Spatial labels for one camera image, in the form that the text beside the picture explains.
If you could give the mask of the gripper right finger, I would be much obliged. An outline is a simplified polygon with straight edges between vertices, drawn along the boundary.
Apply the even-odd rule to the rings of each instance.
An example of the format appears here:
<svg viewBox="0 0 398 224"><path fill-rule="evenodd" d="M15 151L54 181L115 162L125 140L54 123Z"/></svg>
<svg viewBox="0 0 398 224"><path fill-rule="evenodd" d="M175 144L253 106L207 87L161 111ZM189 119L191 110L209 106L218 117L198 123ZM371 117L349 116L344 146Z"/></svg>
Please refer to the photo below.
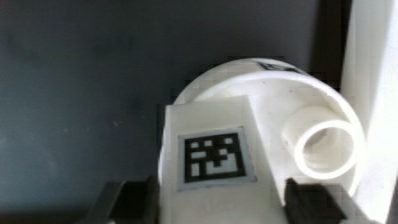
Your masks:
<svg viewBox="0 0 398 224"><path fill-rule="evenodd" d="M372 221L339 185L285 180L283 212L289 224L379 224Z"/></svg>

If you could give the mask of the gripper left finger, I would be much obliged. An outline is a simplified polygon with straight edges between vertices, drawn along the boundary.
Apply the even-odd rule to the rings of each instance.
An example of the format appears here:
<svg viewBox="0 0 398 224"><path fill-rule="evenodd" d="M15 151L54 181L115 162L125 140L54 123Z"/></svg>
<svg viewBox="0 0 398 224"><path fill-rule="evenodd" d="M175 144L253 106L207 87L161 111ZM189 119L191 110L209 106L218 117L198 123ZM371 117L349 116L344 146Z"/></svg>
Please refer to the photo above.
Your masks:
<svg viewBox="0 0 398 224"><path fill-rule="evenodd" d="M72 224L157 224L159 185L143 181L108 182L84 217Z"/></svg>

